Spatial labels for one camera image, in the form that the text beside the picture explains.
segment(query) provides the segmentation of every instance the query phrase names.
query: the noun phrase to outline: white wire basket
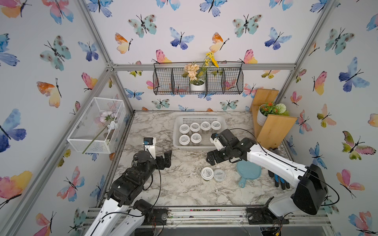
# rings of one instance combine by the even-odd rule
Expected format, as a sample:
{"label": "white wire basket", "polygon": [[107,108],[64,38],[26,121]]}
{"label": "white wire basket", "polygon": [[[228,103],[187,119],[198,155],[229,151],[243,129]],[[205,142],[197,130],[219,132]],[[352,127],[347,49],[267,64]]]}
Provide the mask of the white wire basket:
{"label": "white wire basket", "polygon": [[113,147],[115,140],[121,129],[122,122],[124,121],[125,104],[123,103],[123,100],[108,99],[102,97],[92,98],[92,101],[85,109],[84,114],[76,123],[76,127],[71,131],[67,138],[67,141],[76,151],[84,151],[85,148],[90,144],[90,142],[92,142],[92,140],[104,128],[104,126],[110,123],[109,121],[105,123],[100,122],[100,115],[104,111],[113,111],[113,113],[115,113],[115,116],[117,117],[115,123],[117,123],[118,125],[116,126],[114,132],[111,131],[108,133],[107,128],[103,130],[85,152],[112,153],[111,150],[114,150]]}
{"label": "white wire basket", "polygon": [[[210,124],[213,121],[218,121],[221,124],[221,129],[216,130],[216,131],[213,130],[213,129],[210,129],[211,132],[205,132],[205,133],[203,132],[203,130],[200,130],[199,134],[202,137],[202,140],[201,140],[200,143],[194,144],[194,143],[190,142],[188,145],[185,145],[185,146],[181,145],[180,142],[179,142],[179,138],[182,135],[182,133],[180,133],[180,131],[179,131],[180,126],[182,124],[187,124],[188,126],[190,126],[194,122],[201,124],[204,121],[207,121]],[[185,151],[200,151],[200,150],[211,151],[211,150],[215,150],[216,148],[215,148],[214,144],[212,144],[210,142],[211,134],[212,133],[220,133],[220,132],[222,132],[223,130],[226,130],[226,129],[227,129],[227,124],[226,124],[225,119],[222,116],[195,116],[195,115],[193,115],[193,116],[178,116],[175,120],[175,124],[174,124],[174,128],[173,128],[173,146],[176,147],[176,148],[185,150]]]}

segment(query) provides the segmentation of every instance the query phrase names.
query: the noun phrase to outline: small container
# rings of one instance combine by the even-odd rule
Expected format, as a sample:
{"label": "small container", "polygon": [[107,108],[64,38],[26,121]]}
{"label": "small container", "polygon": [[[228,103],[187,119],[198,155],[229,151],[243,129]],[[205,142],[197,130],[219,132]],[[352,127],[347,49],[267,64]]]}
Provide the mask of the small container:
{"label": "small container", "polygon": [[201,170],[201,177],[205,181],[209,181],[214,177],[214,171],[210,167],[205,167]]}
{"label": "small container", "polygon": [[214,170],[214,179],[217,182],[222,182],[226,178],[226,173],[221,169]]}
{"label": "small container", "polygon": [[183,124],[183,125],[180,126],[179,131],[182,134],[187,134],[187,133],[189,133],[190,128],[187,124]]}
{"label": "small container", "polygon": [[188,145],[190,143],[190,138],[188,135],[183,134],[180,136],[179,140],[181,145]]}

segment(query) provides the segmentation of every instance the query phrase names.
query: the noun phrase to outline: white flower pot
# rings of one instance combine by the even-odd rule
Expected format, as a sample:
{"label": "white flower pot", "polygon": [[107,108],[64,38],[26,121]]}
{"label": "white flower pot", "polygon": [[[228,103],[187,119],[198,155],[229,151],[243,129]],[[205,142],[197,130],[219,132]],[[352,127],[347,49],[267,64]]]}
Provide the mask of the white flower pot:
{"label": "white flower pot", "polygon": [[190,91],[205,91],[206,90],[206,84],[203,83],[202,85],[194,85],[190,84]]}
{"label": "white flower pot", "polygon": [[259,107],[259,111],[258,111],[258,113],[257,113],[257,123],[258,123],[260,126],[263,126],[264,123],[265,123],[265,121],[266,121],[266,119],[268,118],[267,116],[265,116],[265,115],[263,115],[263,114],[261,113],[260,108],[261,108],[262,106],[263,106],[263,105],[261,105],[261,106]]}

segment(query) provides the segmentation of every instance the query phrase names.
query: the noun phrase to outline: teal butterfly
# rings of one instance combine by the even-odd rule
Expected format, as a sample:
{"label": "teal butterfly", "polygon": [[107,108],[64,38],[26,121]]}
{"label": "teal butterfly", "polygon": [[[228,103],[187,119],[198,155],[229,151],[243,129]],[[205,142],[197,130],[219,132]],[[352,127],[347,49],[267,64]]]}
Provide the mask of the teal butterfly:
{"label": "teal butterfly", "polygon": [[43,51],[39,57],[46,61],[50,62],[51,66],[54,67],[55,69],[59,69],[60,71],[64,70],[63,62],[64,59],[71,59],[71,53],[68,50],[68,47],[63,46],[63,37],[58,35],[56,36],[53,47],[51,44],[47,41],[49,46],[44,44],[46,47],[49,47],[52,51],[46,50]]}
{"label": "teal butterfly", "polygon": [[148,15],[142,20],[142,15],[138,19],[140,20],[135,20],[135,19],[130,19],[128,20],[129,24],[134,27],[134,32],[139,35],[139,38],[143,38],[144,32],[147,33],[147,31],[150,34],[155,34],[156,33],[156,25],[153,23],[156,20],[155,15]]}
{"label": "teal butterfly", "polygon": [[227,102],[220,102],[220,105],[222,106],[222,110],[226,111],[227,108],[230,108],[230,109],[235,109],[237,107],[237,103],[239,102],[239,100],[235,100],[235,101],[232,101],[230,102],[230,100],[228,100]]}

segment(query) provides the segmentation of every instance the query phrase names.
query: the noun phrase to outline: pink butterfly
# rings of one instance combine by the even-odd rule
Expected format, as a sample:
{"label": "pink butterfly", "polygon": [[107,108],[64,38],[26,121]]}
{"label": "pink butterfly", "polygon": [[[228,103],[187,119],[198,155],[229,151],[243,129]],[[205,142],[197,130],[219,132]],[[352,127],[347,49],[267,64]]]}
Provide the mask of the pink butterfly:
{"label": "pink butterfly", "polygon": [[294,91],[293,95],[290,96],[291,103],[294,103],[295,105],[297,105],[297,107],[298,107],[297,102],[299,102],[301,99],[302,99],[302,95],[299,95],[297,97],[297,91]]}
{"label": "pink butterfly", "polygon": [[303,110],[300,114],[299,114],[300,117],[298,117],[297,121],[295,122],[295,124],[299,125],[299,133],[301,134],[304,134],[306,130],[307,132],[309,131],[312,131],[312,128],[311,126],[306,123],[306,121],[309,120],[309,118],[307,117],[307,119],[304,119],[305,117],[305,110]]}
{"label": "pink butterfly", "polygon": [[65,199],[68,195],[68,201],[74,202],[77,198],[77,195],[76,195],[77,188],[84,185],[84,177],[79,178],[79,175],[80,175],[79,167],[76,167],[75,170],[73,171],[71,181],[69,181],[68,178],[66,177],[67,180],[65,180],[65,182],[68,182],[69,185],[62,188],[56,196],[60,197],[61,199]]}
{"label": "pink butterfly", "polygon": [[351,192],[351,190],[361,190],[361,191],[365,190],[365,186],[363,186],[360,183],[349,184],[350,183],[350,171],[349,170],[343,169],[341,173],[337,172],[336,176],[337,176],[337,179],[340,181],[341,185],[344,186],[344,188],[346,188],[350,192],[350,196],[352,198],[353,198],[353,196],[354,197],[356,197],[356,196]]}

